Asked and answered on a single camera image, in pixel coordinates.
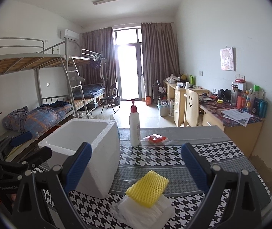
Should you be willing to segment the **white paper tissues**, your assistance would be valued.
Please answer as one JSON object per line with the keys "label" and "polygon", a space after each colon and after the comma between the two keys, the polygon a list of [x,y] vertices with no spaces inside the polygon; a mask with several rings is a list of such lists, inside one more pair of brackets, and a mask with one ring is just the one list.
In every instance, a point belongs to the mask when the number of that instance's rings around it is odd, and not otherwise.
{"label": "white paper tissues", "polygon": [[121,223],[131,228],[164,228],[175,208],[172,201],[160,196],[152,207],[147,208],[125,195],[110,207],[110,212]]}

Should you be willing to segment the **yellow foam fruit net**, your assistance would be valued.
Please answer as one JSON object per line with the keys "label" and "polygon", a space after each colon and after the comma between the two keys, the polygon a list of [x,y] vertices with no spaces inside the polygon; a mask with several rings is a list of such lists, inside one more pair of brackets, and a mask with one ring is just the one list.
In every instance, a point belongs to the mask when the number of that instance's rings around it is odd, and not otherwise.
{"label": "yellow foam fruit net", "polygon": [[169,180],[150,170],[126,190],[126,195],[139,205],[150,208],[163,195]]}

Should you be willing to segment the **blue plaid quilt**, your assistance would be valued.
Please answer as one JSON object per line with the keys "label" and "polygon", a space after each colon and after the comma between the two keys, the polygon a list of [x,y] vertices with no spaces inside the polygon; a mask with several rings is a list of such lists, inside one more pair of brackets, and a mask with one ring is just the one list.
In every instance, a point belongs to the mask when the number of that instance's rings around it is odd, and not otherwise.
{"label": "blue plaid quilt", "polygon": [[66,101],[43,104],[32,111],[24,106],[6,115],[2,125],[5,129],[18,133],[30,132],[32,138],[37,139],[61,122],[71,110],[71,104]]}

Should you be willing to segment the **white styrofoam box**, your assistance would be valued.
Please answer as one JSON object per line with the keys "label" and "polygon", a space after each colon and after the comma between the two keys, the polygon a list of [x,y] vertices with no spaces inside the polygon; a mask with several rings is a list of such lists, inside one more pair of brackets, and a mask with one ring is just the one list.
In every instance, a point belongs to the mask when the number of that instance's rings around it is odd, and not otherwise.
{"label": "white styrofoam box", "polygon": [[48,165],[63,167],[65,191],[106,198],[119,166],[120,146],[114,120],[71,119],[38,143],[52,150]]}

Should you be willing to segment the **metal bunk bed near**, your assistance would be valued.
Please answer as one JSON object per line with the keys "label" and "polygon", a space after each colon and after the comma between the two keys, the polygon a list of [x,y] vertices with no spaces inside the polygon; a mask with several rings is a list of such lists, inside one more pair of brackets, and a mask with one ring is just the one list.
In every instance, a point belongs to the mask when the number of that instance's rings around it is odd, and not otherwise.
{"label": "metal bunk bed near", "polygon": [[40,39],[0,37],[0,136],[6,132],[2,120],[13,110],[32,110],[42,97],[68,94],[63,65],[73,62],[86,62],[74,40],[46,48]]}

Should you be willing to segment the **metal bunk bed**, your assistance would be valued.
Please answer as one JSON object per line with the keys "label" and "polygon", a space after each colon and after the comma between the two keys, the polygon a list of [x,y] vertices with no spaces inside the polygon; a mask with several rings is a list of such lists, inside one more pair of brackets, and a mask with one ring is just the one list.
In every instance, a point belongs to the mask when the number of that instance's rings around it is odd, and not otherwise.
{"label": "metal bunk bed", "polygon": [[90,113],[105,96],[105,65],[103,53],[82,48],[79,56],[69,59],[68,80],[71,101],[77,111]]}
{"label": "metal bunk bed", "polygon": [[46,48],[40,39],[0,37],[0,136],[6,132],[2,120],[13,110],[32,110],[42,97],[68,94],[63,65],[73,62],[86,62],[74,40]]}

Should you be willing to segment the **wooden desk near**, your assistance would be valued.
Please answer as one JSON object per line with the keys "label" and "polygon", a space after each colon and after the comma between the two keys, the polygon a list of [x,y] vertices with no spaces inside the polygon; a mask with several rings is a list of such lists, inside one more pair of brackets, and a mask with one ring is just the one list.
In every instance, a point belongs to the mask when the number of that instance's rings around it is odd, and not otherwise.
{"label": "wooden desk near", "polygon": [[203,111],[202,125],[218,126],[245,154],[250,157],[259,138],[264,120],[254,116],[248,121],[247,126],[223,117],[225,110],[233,107],[228,102],[218,103],[216,99],[208,100],[199,97],[199,108]]}

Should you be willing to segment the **wooden desk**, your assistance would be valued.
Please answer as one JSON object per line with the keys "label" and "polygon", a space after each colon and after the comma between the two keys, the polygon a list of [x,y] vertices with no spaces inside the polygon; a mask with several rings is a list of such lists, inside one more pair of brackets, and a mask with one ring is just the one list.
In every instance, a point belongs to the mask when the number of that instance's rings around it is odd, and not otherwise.
{"label": "wooden desk", "polygon": [[199,97],[199,108],[203,111],[202,125],[218,126],[245,154],[250,157],[259,138],[264,120],[254,116],[248,121],[247,126],[223,117],[225,110],[233,107],[228,102],[218,103],[216,99],[208,100]]}
{"label": "wooden desk", "polygon": [[[174,83],[169,83],[167,81],[163,81],[166,85],[166,93],[167,100],[170,103],[170,115],[174,117],[174,122],[177,127],[184,126],[185,120],[185,94],[186,88],[178,88],[178,86]],[[208,95],[209,90],[206,90],[202,87],[194,87],[188,88],[192,91],[196,92],[199,96],[199,122],[198,126],[202,125],[203,112],[200,110],[200,96]]]}

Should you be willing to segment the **papers on desk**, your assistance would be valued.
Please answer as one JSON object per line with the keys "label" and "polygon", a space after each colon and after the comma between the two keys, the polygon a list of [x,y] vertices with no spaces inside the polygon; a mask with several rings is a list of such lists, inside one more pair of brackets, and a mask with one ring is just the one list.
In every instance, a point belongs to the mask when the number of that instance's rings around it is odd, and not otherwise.
{"label": "papers on desk", "polygon": [[253,117],[253,115],[241,109],[224,110],[222,113],[224,118],[233,120],[244,127],[247,126],[249,119]]}

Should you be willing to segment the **houndstooth tablecloth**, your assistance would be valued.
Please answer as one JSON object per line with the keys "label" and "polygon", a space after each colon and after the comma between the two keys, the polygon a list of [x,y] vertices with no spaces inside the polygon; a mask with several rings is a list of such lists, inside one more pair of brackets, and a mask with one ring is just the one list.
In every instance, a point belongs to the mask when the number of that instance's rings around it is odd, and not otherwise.
{"label": "houndstooth tablecloth", "polygon": [[218,164],[229,172],[257,170],[220,129],[203,128],[143,128],[141,136],[158,133],[166,137],[161,145],[143,141],[132,146],[127,129],[108,126],[105,122],[86,124],[79,120],[64,125],[44,139],[39,147],[52,149],[52,157],[44,169],[62,164],[83,142],[92,146],[92,157],[76,190],[70,193],[72,203],[89,228],[125,228],[111,213],[133,180],[154,170],[166,177],[169,184],[165,195],[173,201],[174,214],[166,228],[184,228],[204,198],[184,161],[181,146],[188,142],[210,164]]}

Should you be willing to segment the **white pump lotion bottle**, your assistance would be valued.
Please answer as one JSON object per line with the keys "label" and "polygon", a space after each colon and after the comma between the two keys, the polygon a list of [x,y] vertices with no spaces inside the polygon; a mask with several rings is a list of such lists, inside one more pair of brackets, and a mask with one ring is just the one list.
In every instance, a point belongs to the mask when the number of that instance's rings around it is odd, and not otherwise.
{"label": "white pump lotion bottle", "polygon": [[132,106],[129,116],[130,142],[131,146],[136,147],[140,144],[140,117],[135,105],[135,100],[131,99]]}

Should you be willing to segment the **black folding chair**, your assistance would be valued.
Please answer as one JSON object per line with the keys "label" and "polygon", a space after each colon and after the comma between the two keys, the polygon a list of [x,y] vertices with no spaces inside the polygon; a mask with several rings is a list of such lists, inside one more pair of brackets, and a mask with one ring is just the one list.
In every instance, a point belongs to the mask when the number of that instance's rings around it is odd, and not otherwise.
{"label": "black folding chair", "polygon": [[118,83],[114,83],[108,90],[107,94],[105,97],[101,99],[102,101],[102,110],[101,113],[103,113],[103,110],[105,108],[105,105],[107,104],[109,108],[110,106],[112,107],[112,110],[114,113],[116,113],[114,106],[120,107],[120,102],[118,99]]}

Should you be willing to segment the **smiley face wooden chair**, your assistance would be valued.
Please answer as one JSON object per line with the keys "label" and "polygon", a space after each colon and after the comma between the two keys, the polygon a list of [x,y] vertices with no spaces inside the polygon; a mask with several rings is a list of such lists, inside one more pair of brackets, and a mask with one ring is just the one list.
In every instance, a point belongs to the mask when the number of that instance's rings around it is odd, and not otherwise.
{"label": "smiley face wooden chair", "polygon": [[199,122],[199,96],[191,89],[186,90],[185,94],[185,127],[196,127]]}

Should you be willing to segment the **teal tumbler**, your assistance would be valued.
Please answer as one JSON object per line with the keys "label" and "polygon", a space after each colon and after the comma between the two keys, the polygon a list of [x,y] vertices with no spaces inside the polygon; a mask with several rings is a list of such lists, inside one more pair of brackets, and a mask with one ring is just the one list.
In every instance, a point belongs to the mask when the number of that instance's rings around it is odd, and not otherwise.
{"label": "teal tumbler", "polygon": [[258,116],[260,118],[266,117],[267,108],[268,108],[268,102],[261,99],[259,103],[259,109],[258,109]]}

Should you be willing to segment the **red snack packet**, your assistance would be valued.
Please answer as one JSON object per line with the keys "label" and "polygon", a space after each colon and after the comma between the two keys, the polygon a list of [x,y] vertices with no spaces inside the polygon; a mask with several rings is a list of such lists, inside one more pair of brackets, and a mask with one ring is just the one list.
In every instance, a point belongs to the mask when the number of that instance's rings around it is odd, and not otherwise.
{"label": "red snack packet", "polygon": [[161,145],[168,140],[166,136],[159,134],[151,134],[144,137],[144,140],[150,143],[151,145]]}

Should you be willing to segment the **black headphones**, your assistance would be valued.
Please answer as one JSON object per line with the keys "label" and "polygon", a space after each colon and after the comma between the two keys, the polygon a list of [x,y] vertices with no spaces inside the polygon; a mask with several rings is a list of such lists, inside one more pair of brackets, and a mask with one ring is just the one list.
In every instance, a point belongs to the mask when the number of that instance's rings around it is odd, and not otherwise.
{"label": "black headphones", "polygon": [[220,89],[218,90],[217,97],[220,100],[227,100],[230,101],[231,99],[231,90],[229,89]]}

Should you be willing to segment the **clear water bottle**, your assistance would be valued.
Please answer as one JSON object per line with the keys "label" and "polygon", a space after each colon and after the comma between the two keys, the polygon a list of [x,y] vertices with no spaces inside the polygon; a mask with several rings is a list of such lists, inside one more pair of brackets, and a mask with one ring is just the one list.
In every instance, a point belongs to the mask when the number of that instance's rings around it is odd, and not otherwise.
{"label": "clear water bottle", "polygon": [[232,82],[231,85],[231,100],[230,103],[232,106],[236,106],[237,98],[238,98],[238,84],[235,82]]}

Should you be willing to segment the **metal bunk bed far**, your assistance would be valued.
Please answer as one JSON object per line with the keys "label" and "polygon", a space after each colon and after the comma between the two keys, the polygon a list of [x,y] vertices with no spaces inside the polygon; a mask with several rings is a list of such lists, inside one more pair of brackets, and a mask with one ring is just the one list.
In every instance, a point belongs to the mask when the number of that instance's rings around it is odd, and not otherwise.
{"label": "metal bunk bed far", "polygon": [[77,111],[90,113],[105,96],[105,65],[103,53],[82,48],[79,56],[69,59],[68,80],[71,101]]}

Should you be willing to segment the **wooden desk far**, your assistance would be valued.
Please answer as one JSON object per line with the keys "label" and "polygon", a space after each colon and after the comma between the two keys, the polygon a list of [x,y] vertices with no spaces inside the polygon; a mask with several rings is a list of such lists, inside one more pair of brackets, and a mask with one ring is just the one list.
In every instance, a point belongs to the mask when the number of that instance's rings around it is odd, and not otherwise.
{"label": "wooden desk far", "polygon": [[[185,120],[185,94],[186,88],[178,88],[178,86],[174,83],[169,83],[167,81],[163,81],[166,85],[166,93],[167,100],[170,103],[170,115],[174,117],[174,122],[177,127],[184,126]],[[206,90],[202,87],[194,87],[188,88],[192,91],[196,92],[199,96],[199,122],[198,126],[202,125],[203,112],[200,110],[200,96],[208,95],[209,90]]]}

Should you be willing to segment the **orange container on floor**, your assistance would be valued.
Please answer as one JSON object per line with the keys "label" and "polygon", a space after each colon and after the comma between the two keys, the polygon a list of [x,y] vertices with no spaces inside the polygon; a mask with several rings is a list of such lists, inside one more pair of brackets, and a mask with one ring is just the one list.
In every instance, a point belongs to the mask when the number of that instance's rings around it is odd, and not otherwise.
{"label": "orange container on floor", "polygon": [[151,97],[150,96],[146,96],[145,102],[146,102],[147,106],[150,106],[151,105]]}

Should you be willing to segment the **white bucket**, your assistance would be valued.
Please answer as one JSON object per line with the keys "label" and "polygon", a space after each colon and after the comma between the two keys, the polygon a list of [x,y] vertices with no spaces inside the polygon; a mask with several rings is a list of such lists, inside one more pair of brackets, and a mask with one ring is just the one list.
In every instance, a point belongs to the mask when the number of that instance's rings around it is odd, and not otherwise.
{"label": "white bucket", "polygon": [[159,102],[157,107],[159,109],[159,114],[160,114],[161,117],[168,116],[168,114],[170,112],[170,105],[169,105],[169,103],[167,101]]}

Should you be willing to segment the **left brown curtain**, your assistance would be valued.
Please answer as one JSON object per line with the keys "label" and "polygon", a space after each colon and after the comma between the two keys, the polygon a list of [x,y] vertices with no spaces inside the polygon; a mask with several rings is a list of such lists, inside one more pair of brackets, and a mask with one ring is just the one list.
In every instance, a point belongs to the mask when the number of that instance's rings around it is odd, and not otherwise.
{"label": "left brown curtain", "polygon": [[96,57],[81,68],[86,84],[102,83],[108,90],[117,82],[113,28],[106,27],[83,33],[81,46],[88,54],[96,54]]}

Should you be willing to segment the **brown curtain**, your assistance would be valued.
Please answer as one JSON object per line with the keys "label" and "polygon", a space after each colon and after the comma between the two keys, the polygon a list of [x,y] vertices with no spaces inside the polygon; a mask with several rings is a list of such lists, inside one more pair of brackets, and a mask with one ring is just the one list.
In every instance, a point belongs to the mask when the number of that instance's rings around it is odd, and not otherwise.
{"label": "brown curtain", "polygon": [[146,96],[155,81],[179,75],[178,47],[171,23],[142,23],[143,77]]}
{"label": "brown curtain", "polygon": [[108,90],[117,82],[113,28],[106,27],[83,33],[81,46],[88,54],[96,54],[96,57],[81,68],[86,84],[102,83]]}

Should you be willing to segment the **white air conditioner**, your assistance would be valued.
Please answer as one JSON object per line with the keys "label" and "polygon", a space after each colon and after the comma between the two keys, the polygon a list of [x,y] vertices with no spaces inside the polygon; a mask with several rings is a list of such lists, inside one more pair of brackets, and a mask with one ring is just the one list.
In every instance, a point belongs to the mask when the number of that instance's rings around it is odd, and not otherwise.
{"label": "white air conditioner", "polygon": [[69,39],[73,41],[79,40],[79,33],[76,33],[69,29],[60,30],[60,39]]}

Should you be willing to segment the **right brown curtain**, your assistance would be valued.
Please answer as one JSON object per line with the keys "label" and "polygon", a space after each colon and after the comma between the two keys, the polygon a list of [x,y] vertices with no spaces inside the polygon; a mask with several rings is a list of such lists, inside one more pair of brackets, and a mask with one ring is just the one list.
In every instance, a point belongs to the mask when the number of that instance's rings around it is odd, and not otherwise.
{"label": "right brown curtain", "polygon": [[155,81],[179,75],[178,47],[171,23],[142,23],[143,77],[146,96]]}

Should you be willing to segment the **pink wall picture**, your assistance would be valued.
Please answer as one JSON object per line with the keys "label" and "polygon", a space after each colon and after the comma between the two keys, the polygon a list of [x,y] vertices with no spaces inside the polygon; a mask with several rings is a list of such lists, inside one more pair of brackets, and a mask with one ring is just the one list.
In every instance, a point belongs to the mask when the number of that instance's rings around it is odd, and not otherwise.
{"label": "pink wall picture", "polygon": [[235,71],[234,50],[232,47],[220,49],[220,66],[224,71]]}

